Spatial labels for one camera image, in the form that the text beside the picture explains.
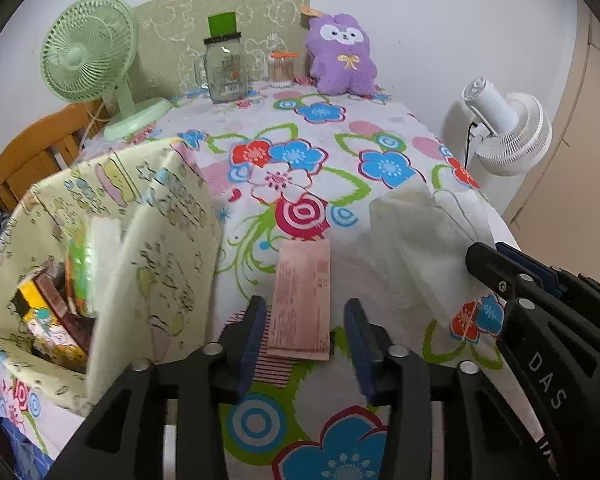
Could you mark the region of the purple plush bunny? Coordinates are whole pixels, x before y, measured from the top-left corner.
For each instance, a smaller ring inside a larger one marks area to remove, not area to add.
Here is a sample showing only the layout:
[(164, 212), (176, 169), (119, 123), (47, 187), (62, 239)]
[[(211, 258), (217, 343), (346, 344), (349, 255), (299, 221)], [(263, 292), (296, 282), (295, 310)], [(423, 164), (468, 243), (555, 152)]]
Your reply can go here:
[(358, 20), (345, 13), (322, 14), (309, 19), (306, 50), (310, 76), (324, 96), (376, 92), (377, 67), (370, 58), (370, 38)]

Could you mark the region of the green patterned wall mat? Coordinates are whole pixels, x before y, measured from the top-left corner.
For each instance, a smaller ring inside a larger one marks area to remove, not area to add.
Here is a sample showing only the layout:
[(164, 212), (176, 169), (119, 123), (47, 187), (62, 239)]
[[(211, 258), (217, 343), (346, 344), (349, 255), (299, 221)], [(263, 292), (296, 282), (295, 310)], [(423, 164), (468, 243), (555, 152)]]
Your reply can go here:
[(266, 77), (274, 52), (297, 55), (306, 72), (301, 13), (311, 0), (151, 0), (134, 9), (137, 54), (129, 70), (134, 99), (175, 98), (204, 88), (204, 54), (218, 38), (239, 35), (251, 80)]

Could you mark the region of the floral tablecloth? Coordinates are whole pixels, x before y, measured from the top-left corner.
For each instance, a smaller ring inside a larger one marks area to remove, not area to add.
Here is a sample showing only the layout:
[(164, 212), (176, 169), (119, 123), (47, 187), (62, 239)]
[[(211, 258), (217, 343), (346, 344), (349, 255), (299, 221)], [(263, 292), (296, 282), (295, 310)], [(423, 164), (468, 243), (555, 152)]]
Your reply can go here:
[[(343, 328), (343, 308), (352, 297), (393, 341), (428, 362), (475, 362), (532, 436), (542, 434), (495, 345), (504, 321), (498, 296), (483, 289), (449, 325), (391, 298), (370, 238), (370, 202), (404, 184), (475, 190), (484, 197), (460, 161), (403, 104), (388, 96), (323, 96), (303, 82), (287, 91), (258, 84), (242, 103), (220, 105), (203, 96), (179, 102), (129, 143), (96, 139), (73, 167), (173, 138), (197, 143), (221, 229), (204, 341), (237, 321), (252, 296), (273, 297), (285, 240), (330, 245), (332, 356), (325, 362), (265, 358), (245, 402), (222, 408), (232, 478), (378, 475), (389, 413), (370, 406), (356, 383)], [(65, 271), (42, 271), (29, 280), (87, 350), (94, 322), (70, 310)], [(0, 422), (41, 455), (55, 458), (86, 415), (53, 404), (0, 360)]]

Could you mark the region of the green desk fan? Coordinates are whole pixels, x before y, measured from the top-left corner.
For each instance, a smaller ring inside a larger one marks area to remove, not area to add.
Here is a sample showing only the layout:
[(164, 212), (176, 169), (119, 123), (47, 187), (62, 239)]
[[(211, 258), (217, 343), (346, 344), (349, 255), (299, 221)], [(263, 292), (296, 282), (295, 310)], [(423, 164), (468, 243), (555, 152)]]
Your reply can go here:
[(41, 72), (55, 96), (86, 103), (113, 96), (118, 112), (104, 128), (120, 140), (156, 122), (172, 103), (158, 96), (132, 97), (128, 73), (138, 47), (132, 9), (122, 0), (79, 0), (56, 18), (41, 49)]

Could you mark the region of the green tissue pack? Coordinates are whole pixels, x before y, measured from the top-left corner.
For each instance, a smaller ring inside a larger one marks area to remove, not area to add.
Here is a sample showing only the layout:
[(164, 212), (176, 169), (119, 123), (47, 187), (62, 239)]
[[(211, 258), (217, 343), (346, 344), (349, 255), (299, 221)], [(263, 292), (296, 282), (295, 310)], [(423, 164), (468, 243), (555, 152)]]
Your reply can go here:
[(66, 257), (66, 282), (71, 309), (84, 318), (97, 318), (92, 305), (91, 281), (93, 251), (86, 232), (79, 232), (70, 240)]

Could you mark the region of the yellow cartoon tissue pack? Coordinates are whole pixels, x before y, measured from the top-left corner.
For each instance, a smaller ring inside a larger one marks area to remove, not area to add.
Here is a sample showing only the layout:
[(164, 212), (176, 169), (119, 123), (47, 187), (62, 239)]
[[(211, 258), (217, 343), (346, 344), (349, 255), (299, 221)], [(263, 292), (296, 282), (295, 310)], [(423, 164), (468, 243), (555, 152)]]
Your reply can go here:
[(27, 331), (33, 336), (33, 348), (47, 361), (74, 372), (84, 373), (87, 354), (73, 338), (52, 304), (33, 280), (22, 282), (12, 302)]

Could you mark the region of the glass mason jar mug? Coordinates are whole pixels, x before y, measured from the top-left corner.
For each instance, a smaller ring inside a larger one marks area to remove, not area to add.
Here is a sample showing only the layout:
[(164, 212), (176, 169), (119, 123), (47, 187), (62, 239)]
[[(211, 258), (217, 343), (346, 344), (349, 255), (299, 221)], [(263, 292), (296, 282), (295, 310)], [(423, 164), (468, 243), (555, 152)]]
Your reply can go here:
[(202, 59), (211, 101), (227, 103), (244, 98), (248, 91), (248, 75), (242, 34), (232, 32), (209, 37), (204, 40), (204, 46), (206, 52)]

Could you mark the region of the pink tissue pack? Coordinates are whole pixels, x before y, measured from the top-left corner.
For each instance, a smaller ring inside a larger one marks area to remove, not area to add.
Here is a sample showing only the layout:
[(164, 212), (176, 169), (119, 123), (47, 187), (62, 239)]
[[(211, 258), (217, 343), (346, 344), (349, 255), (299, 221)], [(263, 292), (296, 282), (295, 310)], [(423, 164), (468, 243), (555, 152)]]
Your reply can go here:
[(279, 358), (330, 358), (328, 240), (280, 244), (266, 353)]

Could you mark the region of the wooden bed headboard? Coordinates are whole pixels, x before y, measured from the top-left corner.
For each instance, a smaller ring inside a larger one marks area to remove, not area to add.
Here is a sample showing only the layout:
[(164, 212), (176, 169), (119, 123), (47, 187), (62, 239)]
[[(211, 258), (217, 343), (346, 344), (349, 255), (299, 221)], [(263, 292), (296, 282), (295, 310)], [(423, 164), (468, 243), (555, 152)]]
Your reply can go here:
[(32, 185), (70, 167), (82, 136), (96, 136), (108, 118), (102, 99), (74, 103), (19, 133), (0, 154), (0, 209), (13, 212)]

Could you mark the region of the white standing fan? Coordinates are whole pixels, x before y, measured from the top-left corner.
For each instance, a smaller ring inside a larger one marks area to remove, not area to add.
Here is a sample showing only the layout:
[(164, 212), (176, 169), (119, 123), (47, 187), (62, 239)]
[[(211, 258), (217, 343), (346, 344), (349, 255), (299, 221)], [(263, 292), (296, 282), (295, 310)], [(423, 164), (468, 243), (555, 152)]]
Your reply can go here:
[(446, 115), (442, 140), (493, 207), (504, 212), (526, 175), (548, 153), (553, 125), (532, 94), (501, 93), (491, 81), (477, 77)]

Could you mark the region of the green cup on jar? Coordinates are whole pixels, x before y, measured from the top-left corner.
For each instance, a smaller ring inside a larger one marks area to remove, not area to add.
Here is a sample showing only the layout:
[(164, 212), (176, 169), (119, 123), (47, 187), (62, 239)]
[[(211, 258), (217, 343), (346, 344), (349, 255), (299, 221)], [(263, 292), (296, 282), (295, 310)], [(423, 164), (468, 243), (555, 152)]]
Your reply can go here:
[(223, 37), (237, 32), (236, 14), (234, 11), (210, 15), (208, 26), (212, 38)]

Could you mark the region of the toothpick jar orange lid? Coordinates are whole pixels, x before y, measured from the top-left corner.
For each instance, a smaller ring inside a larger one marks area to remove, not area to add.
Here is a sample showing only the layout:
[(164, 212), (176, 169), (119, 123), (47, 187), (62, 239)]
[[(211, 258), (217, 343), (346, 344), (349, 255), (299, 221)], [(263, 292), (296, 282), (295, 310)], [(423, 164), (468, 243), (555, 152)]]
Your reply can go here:
[(294, 82), (294, 52), (273, 51), (268, 56), (268, 83), (275, 88), (290, 87)]

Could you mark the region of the yellow cartoon storage box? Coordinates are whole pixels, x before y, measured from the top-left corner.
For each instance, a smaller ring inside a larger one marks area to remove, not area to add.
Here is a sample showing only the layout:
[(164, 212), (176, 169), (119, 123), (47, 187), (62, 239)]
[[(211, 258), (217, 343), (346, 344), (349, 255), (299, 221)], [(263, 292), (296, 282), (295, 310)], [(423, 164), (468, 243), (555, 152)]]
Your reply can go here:
[[(221, 229), (197, 143), (173, 138), (110, 152), (24, 194), (0, 237), (0, 360), (53, 404), (86, 415), (131, 362), (186, 358), (204, 343)], [(94, 322), (84, 373), (44, 359), (12, 302), (42, 271), (64, 270), (70, 240), (93, 251)]]

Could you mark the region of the white cloth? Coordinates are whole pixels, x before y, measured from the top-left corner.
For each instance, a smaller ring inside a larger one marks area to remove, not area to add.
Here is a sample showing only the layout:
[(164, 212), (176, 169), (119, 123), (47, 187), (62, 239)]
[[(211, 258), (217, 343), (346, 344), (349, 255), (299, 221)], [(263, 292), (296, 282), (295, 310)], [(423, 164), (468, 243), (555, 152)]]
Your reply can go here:
[(370, 238), (392, 300), (449, 325), (484, 287), (466, 268), (468, 248), (495, 245), (493, 207), (475, 190), (401, 185), (370, 202)]

